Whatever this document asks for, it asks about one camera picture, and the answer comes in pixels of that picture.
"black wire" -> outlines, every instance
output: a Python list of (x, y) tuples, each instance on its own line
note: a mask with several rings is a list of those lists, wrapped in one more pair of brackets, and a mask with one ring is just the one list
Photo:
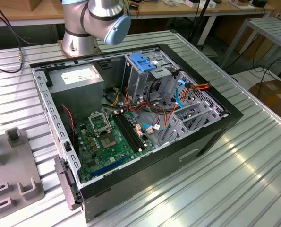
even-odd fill
[(198, 10), (199, 10), (199, 5), (200, 5), (200, 0), (199, 0), (199, 2), (198, 2), (198, 6), (197, 6), (197, 10), (196, 10), (196, 14), (195, 14), (194, 22), (193, 22), (193, 25), (192, 25), (192, 29), (190, 29), (189, 34), (188, 34), (188, 37), (190, 37), (190, 36), (191, 36), (191, 33), (192, 33), (192, 32), (193, 32), (193, 30), (194, 30), (194, 24), (195, 24), (195, 21), (196, 21), (196, 18), (197, 18), (197, 13), (198, 13)]
[(0, 71), (5, 72), (5, 73), (17, 73), (17, 72), (21, 71), (22, 67), (23, 67), (23, 61), (21, 60), (20, 61), (20, 66), (19, 66), (19, 68), (17, 70), (15, 70), (15, 71), (7, 71), (7, 70), (3, 70), (3, 69), (0, 68)]
[[(16, 36), (16, 33), (13, 31), (13, 29), (12, 29), (12, 27), (11, 27), (11, 25), (10, 25), (10, 23), (9, 23), (9, 21), (6, 19), (6, 21), (0, 16), (0, 19), (5, 23), (5, 25), (10, 29), (10, 31), (12, 32), (12, 34), (15, 36), (15, 38), (17, 39), (17, 42), (18, 42), (18, 45), (19, 45), (19, 51), (20, 51), (20, 54), (21, 54), (21, 57), (23, 57), (23, 53), (22, 53), (22, 50), (21, 50), (21, 47), (22, 47), (22, 44), (21, 44), (21, 42), (20, 42), (20, 40), (18, 39), (18, 37)], [(17, 73), (17, 72), (19, 72), (19, 71), (21, 71), (21, 69), (23, 68), (23, 64), (24, 64), (24, 61), (23, 61), (23, 59), (20, 59), (20, 66), (19, 66), (19, 68), (17, 69), (17, 70), (14, 70), (14, 71), (7, 71), (7, 70), (4, 70), (4, 69), (1, 69), (0, 68), (0, 71), (2, 71), (2, 72), (5, 72), (5, 73), (10, 73), (10, 74), (13, 74), (13, 73)]]
[(253, 56), (253, 68), (255, 67), (255, 55), (257, 54), (257, 52), (258, 52), (258, 50), (259, 50), (259, 48), (260, 48), (260, 46), (261, 46), (261, 44), (262, 44), (262, 42), (264, 41), (264, 39), (265, 39), (265, 37), (263, 37), (263, 39), (261, 39), (261, 42), (259, 43), (259, 45), (257, 46), (257, 49), (255, 50), (255, 53), (254, 53), (254, 56)]
[[(270, 68), (273, 64), (275, 64), (277, 61), (279, 61), (279, 60), (281, 60), (281, 57), (279, 57), (277, 60), (273, 61), (273, 62), (267, 67), (267, 69), (269, 70), (269, 68)], [(264, 79), (264, 76), (266, 75), (266, 72), (267, 72), (267, 71), (264, 72), (264, 74), (263, 74), (263, 76), (262, 76), (262, 78), (261, 78), (261, 82), (260, 82), (260, 86), (259, 86), (257, 98), (259, 98), (259, 95), (260, 95), (260, 92), (261, 92), (262, 81), (263, 81), (263, 79)]]
[(4, 15), (4, 13), (2, 12), (2, 10), (0, 9), (0, 14), (4, 17), (4, 19), (0, 16), (0, 20), (2, 20), (6, 26), (11, 30), (11, 32), (15, 35), (16, 39), (19, 38), (20, 40), (24, 41), (27, 44), (30, 45), (37, 45), (38, 43), (31, 43), (29, 41), (27, 41), (26, 39), (24, 39), (23, 37), (21, 37), (20, 35), (18, 35), (12, 28), (12, 25), (10, 24), (10, 22), (8, 21), (7, 17)]
[(135, 12), (137, 13), (137, 17), (135, 18), (135, 20), (139, 19), (139, 10), (135, 10)]
[(258, 49), (256, 50), (253, 58), (253, 67), (255, 67), (262, 60), (262, 58), (272, 49), (273, 46), (274, 44), (272, 44), (272, 46), (268, 49), (268, 51), (266, 51), (265, 54), (263, 54), (263, 56), (254, 64), (255, 54), (257, 53)]
[(253, 39), (253, 41), (250, 43), (250, 45), (248, 45), (248, 47), (230, 64), (230, 65), (228, 65), (224, 70), (228, 70), (232, 65), (234, 65), (237, 61), (238, 61), (238, 59), (239, 58), (241, 58), (241, 56), (243, 56), (243, 54), (246, 52), (246, 51), (248, 51), (248, 49), (253, 45), (253, 43), (255, 42), (255, 40), (256, 40), (256, 38), (258, 37), (259, 35), (257, 35), (254, 39)]
[(162, 131), (160, 131), (160, 132), (158, 133), (158, 135), (157, 135), (157, 139), (158, 139), (158, 142), (159, 142), (159, 145), (160, 145), (160, 146), (162, 145), (162, 142), (161, 142), (161, 140), (159, 139), (159, 135), (160, 135), (161, 132), (162, 132)]
[(22, 47), (22, 44), (20, 42), (20, 40), (18, 39), (18, 37), (16, 36), (15, 32), (11, 29), (11, 27), (9, 26), (9, 24), (0, 16), (0, 20), (3, 21), (5, 23), (5, 25), (9, 28), (9, 30), (12, 32), (12, 34), (15, 36), (15, 38), (17, 39), (17, 42), (19, 44), (20, 47)]

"blue pcie slot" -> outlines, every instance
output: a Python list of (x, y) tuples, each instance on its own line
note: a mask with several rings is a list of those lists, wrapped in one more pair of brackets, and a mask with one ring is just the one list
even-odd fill
[(113, 162), (113, 163), (111, 163), (110, 165), (107, 165), (107, 166), (105, 166), (105, 167), (103, 167), (103, 168), (101, 168), (101, 169), (99, 169), (99, 170), (94, 171), (93, 173), (91, 173), (90, 176), (91, 176), (91, 177), (94, 177), (94, 176), (103, 174), (103, 173), (105, 173), (105, 172), (109, 171), (110, 169), (113, 169), (113, 168), (115, 168), (115, 167), (117, 167), (117, 166), (120, 166), (120, 165), (123, 163), (123, 161), (125, 160), (126, 157), (127, 157), (127, 156), (124, 156), (124, 157), (121, 158), (120, 160), (118, 160), (118, 161), (116, 161), (116, 162)]

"metal shelf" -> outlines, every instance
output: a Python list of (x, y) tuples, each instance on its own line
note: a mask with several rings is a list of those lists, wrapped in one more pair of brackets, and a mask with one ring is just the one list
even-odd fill
[[(281, 119), (218, 66), (170, 31), (129, 35), (103, 52), (168, 44), (233, 103), (244, 117), (207, 153), (93, 220), (92, 226), (281, 226)], [(28, 64), (64, 58), (57, 44), (23, 49), (23, 72), (0, 72), (0, 134), (26, 129), (45, 197), (0, 220), (0, 226), (84, 226), (81, 210), (69, 211), (53, 158), (56, 147)], [(19, 66), (18, 49), (0, 51), (0, 66)]]
[(243, 34), (248, 28), (252, 28), (254, 31), (246, 42), (245, 46), (242, 48), (241, 52), (250, 45), (257, 33), (263, 35), (265, 38), (268, 38), (281, 47), (281, 20), (275, 17), (246, 19), (224, 55), (223, 62), (221, 63), (222, 68), (225, 66), (231, 53), (234, 51), (239, 40), (242, 38)]

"metal base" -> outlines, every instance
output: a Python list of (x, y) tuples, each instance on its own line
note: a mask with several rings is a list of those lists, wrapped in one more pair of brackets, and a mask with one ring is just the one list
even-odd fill
[(43, 185), (24, 130), (0, 135), (0, 218), (44, 197)]
[(67, 57), (85, 56), (99, 52), (98, 44), (94, 36), (77, 37), (67, 32), (65, 32), (61, 47)]

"connector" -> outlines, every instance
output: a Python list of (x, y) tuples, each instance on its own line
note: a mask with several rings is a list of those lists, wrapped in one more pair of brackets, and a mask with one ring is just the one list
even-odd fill
[(20, 62), (23, 62), (23, 61), (24, 61), (24, 56), (23, 56), (23, 53), (22, 53), (22, 52), (20, 52), (20, 53), (18, 54), (18, 59), (19, 59)]
[(154, 130), (153, 130), (152, 127), (148, 127), (145, 131), (146, 131), (148, 134), (154, 133)]
[(190, 82), (189, 83), (185, 83), (184, 86), (188, 90), (191, 88), (193, 92), (195, 92), (195, 90), (196, 90), (195, 85), (193, 83), (190, 83)]

